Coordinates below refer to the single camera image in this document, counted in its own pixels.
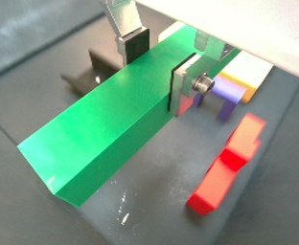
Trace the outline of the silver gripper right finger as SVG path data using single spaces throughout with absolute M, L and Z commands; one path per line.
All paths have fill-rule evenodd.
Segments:
M 240 50 L 209 36 L 203 31 L 195 33 L 195 49 L 171 71 L 168 111 L 179 117 L 193 103 L 196 94 L 205 96 L 215 86 L 215 75 Z

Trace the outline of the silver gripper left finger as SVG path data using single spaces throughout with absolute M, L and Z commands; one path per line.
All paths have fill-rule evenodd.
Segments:
M 149 50 L 149 29 L 141 25 L 134 0 L 100 0 L 114 32 L 117 52 L 128 65 Z

